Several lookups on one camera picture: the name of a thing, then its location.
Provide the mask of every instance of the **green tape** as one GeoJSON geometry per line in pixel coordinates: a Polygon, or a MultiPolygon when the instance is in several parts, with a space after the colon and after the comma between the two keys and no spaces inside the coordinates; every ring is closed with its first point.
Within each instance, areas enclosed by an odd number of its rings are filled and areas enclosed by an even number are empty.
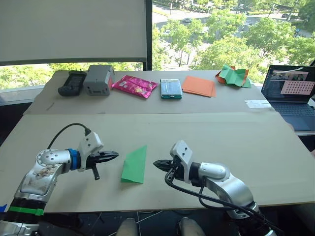
{"type": "Polygon", "coordinates": [[[15,211],[15,212],[21,212],[21,213],[28,213],[28,214],[34,214],[37,216],[41,216],[44,214],[43,209],[30,209],[30,208],[23,208],[23,207],[17,207],[17,206],[10,206],[8,211],[15,211]]]}

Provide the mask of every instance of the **white table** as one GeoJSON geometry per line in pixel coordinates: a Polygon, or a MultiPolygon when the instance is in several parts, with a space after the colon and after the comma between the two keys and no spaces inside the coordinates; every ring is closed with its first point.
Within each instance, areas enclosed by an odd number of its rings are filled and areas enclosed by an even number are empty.
{"type": "MultiPolygon", "coordinates": [[[[180,139],[193,150],[194,161],[226,164],[250,187],[260,205],[315,200],[315,160],[276,112],[25,115],[0,147],[0,206],[10,204],[36,155],[72,122],[97,132],[104,149],[120,156],[98,165],[98,181],[91,170],[59,176],[46,212],[201,207],[196,197],[166,185],[165,172],[153,166],[155,160],[170,159],[170,148],[180,139]],[[126,154],[143,145],[148,146],[144,183],[121,183],[126,154]]],[[[82,137],[83,129],[72,127],[60,135],[53,148],[77,148],[82,137]]]]}
{"type": "Polygon", "coordinates": [[[220,84],[218,71],[116,71],[115,81],[128,74],[159,82],[161,78],[185,80],[187,75],[215,81],[217,97],[204,97],[184,93],[181,100],[163,100],[158,86],[148,99],[143,99],[114,89],[109,96],[89,96],[81,91],[78,97],[62,97],[58,94],[68,77],[68,71],[57,71],[45,85],[24,114],[157,114],[157,113],[207,113],[249,112],[245,100],[265,99],[254,85],[239,88],[220,84]]]}

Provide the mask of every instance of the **black remote control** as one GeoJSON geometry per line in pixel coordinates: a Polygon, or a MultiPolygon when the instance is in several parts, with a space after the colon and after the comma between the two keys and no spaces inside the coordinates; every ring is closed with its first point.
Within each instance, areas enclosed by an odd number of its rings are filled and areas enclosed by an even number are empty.
{"type": "Polygon", "coordinates": [[[64,97],[78,96],[86,75],[87,74],[84,71],[80,70],[69,71],[69,77],[67,78],[65,84],[58,88],[58,93],[64,97]]]}

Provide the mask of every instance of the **blue ring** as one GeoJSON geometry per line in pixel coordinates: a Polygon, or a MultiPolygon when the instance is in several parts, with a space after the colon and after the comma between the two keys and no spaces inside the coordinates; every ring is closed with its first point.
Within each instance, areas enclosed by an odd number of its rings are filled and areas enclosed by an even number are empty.
{"type": "Polygon", "coordinates": [[[71,167],[70,167],[70,169],[72,171],[74,171],[74,170],[77,169],[77,158],[78,158],[77,151],[73,150],[71,148],[69,148],[68,151],[70,152],[70,157],[71,157],[71,167]]]}

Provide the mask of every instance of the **laptop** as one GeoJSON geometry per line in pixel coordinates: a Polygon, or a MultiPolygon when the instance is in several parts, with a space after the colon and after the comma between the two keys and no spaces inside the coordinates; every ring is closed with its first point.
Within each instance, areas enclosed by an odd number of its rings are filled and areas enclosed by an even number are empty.
{"type": "Polygon", "coordinates": [[[315,131],[315,67],[271,65],[261,92],[295,130],[315,131]]]}

